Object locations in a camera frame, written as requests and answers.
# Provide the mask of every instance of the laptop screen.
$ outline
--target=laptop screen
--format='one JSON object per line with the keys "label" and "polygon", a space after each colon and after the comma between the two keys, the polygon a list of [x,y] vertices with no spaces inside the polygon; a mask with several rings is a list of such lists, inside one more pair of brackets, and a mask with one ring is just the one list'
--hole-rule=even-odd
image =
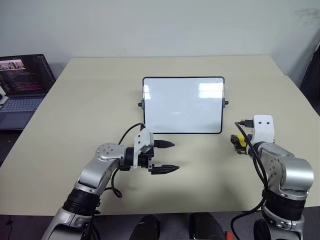
{"label": "laptop screen", "polygon": [[0,84],[7,96],[46,94],[55,81],[43,54],[0,57]]}

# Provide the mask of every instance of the floor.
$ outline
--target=floor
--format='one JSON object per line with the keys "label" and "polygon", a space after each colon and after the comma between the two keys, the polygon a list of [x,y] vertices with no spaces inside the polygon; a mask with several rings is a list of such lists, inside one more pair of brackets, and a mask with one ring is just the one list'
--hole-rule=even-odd
{"label": "floor", "polygon": [[9,154],[11,148],[16,143],[17,139],[19,138],[20,134],[0,134],[0,167],[4,160],[6,159],[7,155]]}
{"label": "floor", "polygon": [[314,104],[312,104],[314,110],[318,113],[318,115],[320,116],[320,102],[316,102]]}
{"label": "floor", "polygon": [[[212,212],[224,231],[231,231],[230,221],[240,212]],[[320,239],[320,207],[306,207],[304,239]],[[128,240],[136,224],[143,215],[97,216],[95,225],[102,240]],[[189,213],[155,214],[161,224],[160,240],[189,239]],[[235,222],[235,229],[242,240],[253,240],[255,220],[262,218],[257,212]],[[0,215],[0,239],[8,239],[10,227],[6,225],[9,216]],[[52,216],[11,216],[12,232],[10,240],[40,240]]]}

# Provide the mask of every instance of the black bracket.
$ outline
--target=black bracket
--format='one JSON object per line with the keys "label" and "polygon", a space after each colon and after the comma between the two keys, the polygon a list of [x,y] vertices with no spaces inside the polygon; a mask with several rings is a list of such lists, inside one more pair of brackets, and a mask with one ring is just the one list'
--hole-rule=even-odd
{"label": "black bracket", "polygon": [[225,108],[226,105],[229,104],[229,101],[227,101],[225,98],[222,98],[222,107]]}
{"label": "black bracket", "polygon": [[145,101],[141,100],[141,102],[138,103],[138,107],[141,107],[141,109],[145,109]]}

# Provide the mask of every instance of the laptop keyboard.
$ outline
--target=laptop keyboard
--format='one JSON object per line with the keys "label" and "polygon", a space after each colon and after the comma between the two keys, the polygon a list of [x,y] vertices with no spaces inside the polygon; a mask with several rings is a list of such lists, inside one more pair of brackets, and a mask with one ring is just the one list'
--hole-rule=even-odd
{"label": "laptop keyboard", "polygon": [[36,111],[43,98],[8,99],[0,113]]}

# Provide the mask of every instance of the laptop touchpad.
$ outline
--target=laptop touchpad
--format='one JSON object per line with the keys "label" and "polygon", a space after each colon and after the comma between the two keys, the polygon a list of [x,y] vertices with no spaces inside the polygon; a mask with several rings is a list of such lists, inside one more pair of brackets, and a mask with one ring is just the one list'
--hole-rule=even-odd
{"label": "laptop touchpad", "polygon": [[0,129],[24,129],[33,114],[33,111],[7,113],[0,120]]}

